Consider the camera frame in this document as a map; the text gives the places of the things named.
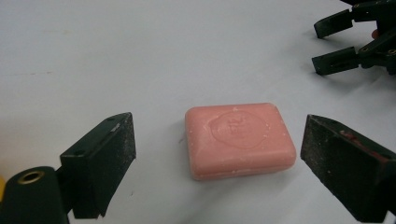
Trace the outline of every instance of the embossed logo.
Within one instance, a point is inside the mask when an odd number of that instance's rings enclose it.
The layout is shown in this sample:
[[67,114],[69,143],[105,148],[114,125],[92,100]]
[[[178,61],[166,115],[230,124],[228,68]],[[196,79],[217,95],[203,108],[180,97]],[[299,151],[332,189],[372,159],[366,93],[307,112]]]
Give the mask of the embossed logo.
[[268,134],[268,124],[245,111],[221,115],[209,124],[213,136],[231,147],[252,148]]

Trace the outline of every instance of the yellow part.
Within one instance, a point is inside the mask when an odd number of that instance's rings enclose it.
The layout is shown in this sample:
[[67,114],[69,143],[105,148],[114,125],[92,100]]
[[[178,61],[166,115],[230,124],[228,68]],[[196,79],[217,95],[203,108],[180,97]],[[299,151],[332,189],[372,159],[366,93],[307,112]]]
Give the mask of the yellow part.
[[6,188],[6,181],[0,176],[0,202],[3,200],[4,189]]

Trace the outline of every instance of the metal screw hole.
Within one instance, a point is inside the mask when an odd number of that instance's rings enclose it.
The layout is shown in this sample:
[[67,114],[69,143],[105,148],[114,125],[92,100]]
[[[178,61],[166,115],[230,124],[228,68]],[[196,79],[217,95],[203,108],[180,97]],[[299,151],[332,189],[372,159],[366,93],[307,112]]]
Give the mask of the metal screw hole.
[[22,185],[32,184],[39,180],[41,177],[43,177],[43,175],[44,172],[42,171],[32,171],[19,178],[18,183]]

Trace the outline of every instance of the white table surface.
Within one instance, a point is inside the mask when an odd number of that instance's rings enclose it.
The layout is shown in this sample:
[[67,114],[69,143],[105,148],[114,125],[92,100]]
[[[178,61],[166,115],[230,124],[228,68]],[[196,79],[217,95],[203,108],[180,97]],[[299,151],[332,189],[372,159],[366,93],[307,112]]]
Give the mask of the white table surface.
[[[358,223],[298,158],[288,171],[191,179],[185,112],[270,102],[300,153],[305,118],[396,148],[396,78],[320,77],[311,58],[371,41],[372,22],[316,38],[337,0],[0,2],[0,174],[59,167],[103,119],[134,114],[137,160],[105,217],[72,223]],[[388,214],[386,223],[394,215]]]

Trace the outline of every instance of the pink soap bar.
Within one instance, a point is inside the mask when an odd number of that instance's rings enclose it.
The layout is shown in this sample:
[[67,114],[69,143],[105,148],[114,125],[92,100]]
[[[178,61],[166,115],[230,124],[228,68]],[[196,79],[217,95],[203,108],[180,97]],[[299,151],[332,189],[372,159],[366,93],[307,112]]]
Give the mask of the pink soap bar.
[[197,180],[277,172],[296,160],[289,132],[272,104],[191,108],[186,134]]

